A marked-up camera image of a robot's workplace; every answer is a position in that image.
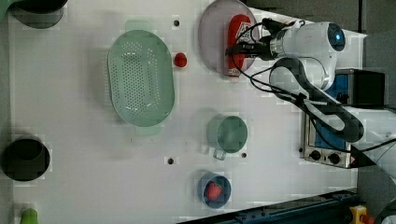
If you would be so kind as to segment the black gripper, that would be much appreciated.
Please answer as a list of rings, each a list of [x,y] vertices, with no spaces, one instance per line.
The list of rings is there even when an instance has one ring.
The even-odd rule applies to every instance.
[[[244,58],[260,58],[263,61],[271,61],[277,58],[277,54],[271,51],[271,36],[264,36],[255,44],[237,43],[225,50],[226,55],[239,54]]]

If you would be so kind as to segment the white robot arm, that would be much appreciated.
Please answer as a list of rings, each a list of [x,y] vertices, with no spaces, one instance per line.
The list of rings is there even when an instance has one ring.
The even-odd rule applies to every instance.
[[[243,72],[239,63],[245,58],[274,61],[267,92],[296,105],[394,178],[395,113],[382,105],[343,104],[327,93],[346,48],[344,31],[327,21],[295,25],[264,19],[260,26],[269,35],[259,40],[251,36],[254,26],[233,35],[225,54],[234,71]]]

